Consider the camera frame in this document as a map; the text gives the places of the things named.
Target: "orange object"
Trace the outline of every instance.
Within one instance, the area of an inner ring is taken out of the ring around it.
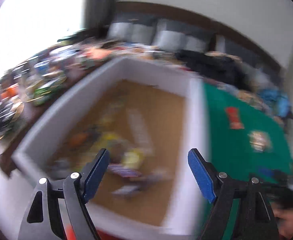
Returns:
[[[227,107],[225,109],[229,121],[230,121],[230,128],[231,129],[244,129],[244,125],[240,120],[239,117],[239,109],[236,107]]]
[[[73,135],[68,142],[69,147],[76,148],[81,146],[87,140],[88,135],[89,134],[85,132]]]
[[[110,236],[100,230],[97,230],[97,233],[99,234],[102,240],[121,240],[120,238],[117,238],[115,236]],[[75,233],[71,225],[66,226],[65,234],[66,234],[67,240],[76,240]]]
[[[11,97],[11,96],[10,96],[10,93],[9,93],[7,90],[5,90],[5,91],[1,94],[1,99],[9,98],[9,97]]]
[[[107,59],[107,57],[112,53],[111,50],[107,49],[96,49],[96,48],[91,48],[88,52],[87,55],[96,61],[104,61]]]
[[[16,83],[7,88],[7,92],[9,93],[10,97],[14,97],[19,94],[18,87],[19,85]]]

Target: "floor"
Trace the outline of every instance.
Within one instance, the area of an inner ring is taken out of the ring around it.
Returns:
[[[32,186],[18,170],[11,173],[10,179],[0,170],[0,229],[9,240],[18,237],[32,192]]]

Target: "dark curtain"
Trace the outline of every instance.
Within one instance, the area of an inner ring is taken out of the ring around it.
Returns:
[[[85,28],[101,28],[109,25],[115,12],[116,0],[86,0],[84,11]]]

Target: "brown wall trim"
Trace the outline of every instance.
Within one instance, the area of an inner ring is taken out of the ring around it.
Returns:
[[[181,21],[191,25],[199,26],[203,29],[212,30],[216,34],[223,35],[229,40],[232,40],[237,44],[255,52],[260,56],[261,60],[266,63],[275,73],[278,75],[281,74],[281,65],[260,46],[233,28],[221,22],[216,22],[204,15],[169,5],[147,2],[117,2],[116,9],[117,11],[123,12],[155,14],[161,18]]]

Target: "window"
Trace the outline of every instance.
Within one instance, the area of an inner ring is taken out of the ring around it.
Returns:
[[[5,0],[0,8],[0,77],[82,27],[84,0]]]

